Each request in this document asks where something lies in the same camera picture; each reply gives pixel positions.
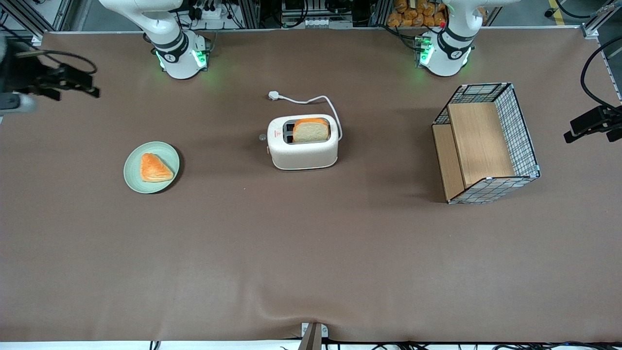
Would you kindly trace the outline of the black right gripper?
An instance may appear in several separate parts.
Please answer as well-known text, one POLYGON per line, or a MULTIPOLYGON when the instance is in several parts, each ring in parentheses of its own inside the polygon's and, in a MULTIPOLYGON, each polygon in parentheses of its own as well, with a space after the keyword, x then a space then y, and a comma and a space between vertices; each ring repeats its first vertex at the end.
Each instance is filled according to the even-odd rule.
POLYGON ((61 100, 58 89, 84 92, 94 98, 100 98, 100 89, 95 86, 91 73, 76 69, 68 64, 49 69, 38 57, 25 56, 28 51, 13 41, 1 42, 0 92, 8 93, 26 89, 29 93, 47 97, 54 101, 61 100), (49 87, 31 86, 38 77, 49 72, 49 87))

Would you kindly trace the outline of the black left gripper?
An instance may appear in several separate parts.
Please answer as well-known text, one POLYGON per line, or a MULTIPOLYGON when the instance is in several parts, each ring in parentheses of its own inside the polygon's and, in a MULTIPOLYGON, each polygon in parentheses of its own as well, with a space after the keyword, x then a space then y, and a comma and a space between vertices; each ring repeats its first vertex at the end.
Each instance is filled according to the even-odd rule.
POLYGON ((608 106, 595 107, 570 121, 570 130, 564 134, 566 143, 579 140, 581 137, 597 132, 608 131, 608 141, 622 139, 622 115, 608 106))

